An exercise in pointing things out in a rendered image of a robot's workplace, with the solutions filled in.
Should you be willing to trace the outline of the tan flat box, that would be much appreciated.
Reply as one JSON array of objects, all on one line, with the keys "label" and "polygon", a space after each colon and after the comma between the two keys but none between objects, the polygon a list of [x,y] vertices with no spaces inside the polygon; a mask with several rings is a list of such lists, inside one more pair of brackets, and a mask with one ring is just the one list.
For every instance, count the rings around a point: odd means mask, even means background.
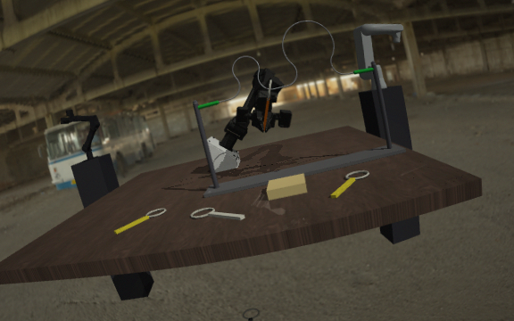
[{"label": "tan flat box", "polygon": [[304,175],[270,180],[267,187],[269,201],[307,193]]}]

